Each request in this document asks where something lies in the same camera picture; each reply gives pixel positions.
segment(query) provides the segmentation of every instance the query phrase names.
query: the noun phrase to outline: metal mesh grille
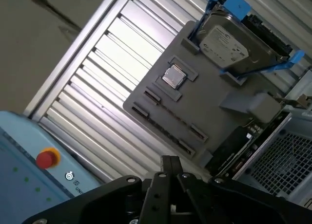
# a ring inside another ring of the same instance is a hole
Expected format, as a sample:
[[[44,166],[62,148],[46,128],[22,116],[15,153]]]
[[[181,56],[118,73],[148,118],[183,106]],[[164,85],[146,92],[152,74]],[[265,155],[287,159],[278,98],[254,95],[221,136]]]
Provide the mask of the metal mesh grille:
[[[270,194],[289,195],[312,171],[312,141],[291,133],[279,136],[256,162],[254,177]]]

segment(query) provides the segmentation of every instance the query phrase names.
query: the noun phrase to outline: emergency stop button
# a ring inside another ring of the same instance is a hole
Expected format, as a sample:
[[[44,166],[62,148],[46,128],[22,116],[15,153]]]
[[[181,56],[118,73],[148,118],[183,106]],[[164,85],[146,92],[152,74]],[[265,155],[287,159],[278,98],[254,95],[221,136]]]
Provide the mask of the emergency stop button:
[[[53,151],[44,151],[38,154],[36,165],[40,169],[48,169],[58,163],[58,156]]]

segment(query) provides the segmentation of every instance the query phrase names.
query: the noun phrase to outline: light blue control panel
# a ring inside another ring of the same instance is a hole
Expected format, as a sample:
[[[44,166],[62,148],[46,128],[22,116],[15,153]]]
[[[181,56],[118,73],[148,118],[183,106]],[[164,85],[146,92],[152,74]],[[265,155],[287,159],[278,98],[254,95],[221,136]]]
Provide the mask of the light blue control panel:
[[[37,156],[58,152],[57,165],[40,169]],[[0,223],[27,218],[100,186],[48,133],[27,118],[0,112]]]

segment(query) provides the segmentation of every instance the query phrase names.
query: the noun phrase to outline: screw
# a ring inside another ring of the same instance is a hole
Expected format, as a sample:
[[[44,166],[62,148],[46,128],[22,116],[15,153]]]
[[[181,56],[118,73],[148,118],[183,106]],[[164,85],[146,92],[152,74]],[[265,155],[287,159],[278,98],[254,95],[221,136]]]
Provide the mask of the screw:
[[[223,180],[223,179],[220,179],[220,178],[216,178],[214,181],[215,181],[217,184],[221,184],[221,183],[224,182],[224,180]]]
[[[33,222],[33,224],[47,224],[48,223],[48,220],[46,219],[39,219],[35,222]]]
[[[138,224],[138,219],[133,219],[129,224]]]
[[[135,181],[136,181],[135,178],[129,178],[129,179],[127,179],[127,182],[128,182],[128,183],[133,183],[133,182],[135,182]]]

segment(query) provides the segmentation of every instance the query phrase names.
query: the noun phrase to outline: hard drive label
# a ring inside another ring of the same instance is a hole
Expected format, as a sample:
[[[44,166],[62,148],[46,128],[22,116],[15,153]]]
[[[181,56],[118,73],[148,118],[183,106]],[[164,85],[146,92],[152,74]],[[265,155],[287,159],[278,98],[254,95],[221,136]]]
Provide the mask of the hard drive label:
[[[199,46],[220,68],[227,68],[249,56],[247,49],[220,25],[216,25]]]

